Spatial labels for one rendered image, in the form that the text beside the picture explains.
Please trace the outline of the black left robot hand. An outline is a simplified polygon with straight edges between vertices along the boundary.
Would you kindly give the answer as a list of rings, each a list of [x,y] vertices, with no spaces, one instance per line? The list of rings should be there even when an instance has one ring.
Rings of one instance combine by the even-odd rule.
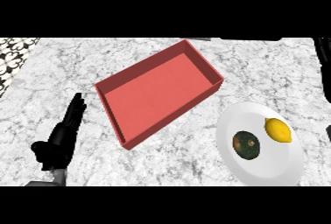
[[[67,107],[64,120],[57,124],[48,141],[37,141],[32,144],[32,151],[36,153],[36,161],[43,164],[43,171],[68,168],[86,108],[88,104],[82,93],[76,93]]]

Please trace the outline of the yellow lemon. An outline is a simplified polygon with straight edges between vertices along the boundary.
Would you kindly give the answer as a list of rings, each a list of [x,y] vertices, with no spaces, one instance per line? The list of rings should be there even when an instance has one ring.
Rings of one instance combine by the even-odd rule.
[[[278,118],[265,119],[265,131],[278,143],[292,143],[293,134],[287,124]]]

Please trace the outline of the white plate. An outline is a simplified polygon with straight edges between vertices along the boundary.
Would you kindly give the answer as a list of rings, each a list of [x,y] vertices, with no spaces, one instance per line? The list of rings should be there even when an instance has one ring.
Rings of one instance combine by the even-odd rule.
[[[280,119],[292,130],[292,143],[277,142],[266,134],[265,119]],[[234,136],[252,133],[261,143],[258,158],[244,159],[234,149]],[[295,186],[305,170],[305,151],[296,131],[286,118],[256,102],[235,103],[221,115],[216,143],[222,160],[232,175],[249,186]]]

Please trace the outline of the red cardboard box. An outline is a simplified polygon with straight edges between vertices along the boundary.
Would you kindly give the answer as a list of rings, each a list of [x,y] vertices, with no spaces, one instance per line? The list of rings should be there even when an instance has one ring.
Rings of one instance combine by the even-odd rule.
[[[120,145],[131,150],[218,91],[224,76],[182,40],[95,84]]]

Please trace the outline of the dark green avocado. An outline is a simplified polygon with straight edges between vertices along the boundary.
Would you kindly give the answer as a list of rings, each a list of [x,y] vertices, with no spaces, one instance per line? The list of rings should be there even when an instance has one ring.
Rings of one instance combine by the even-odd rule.
[[[246,160],[253,160],[261,155],[261,142],[252,132],[244,130],[237,132],[232,137],[232,147],[240,157]]]

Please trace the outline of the black appliance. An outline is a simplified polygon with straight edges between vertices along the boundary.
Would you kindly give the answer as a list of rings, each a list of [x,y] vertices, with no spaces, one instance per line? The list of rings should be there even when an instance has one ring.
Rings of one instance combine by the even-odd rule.
[[[321,64],[326,99],[331,103],[331,38],[314,38],[317,57]]]

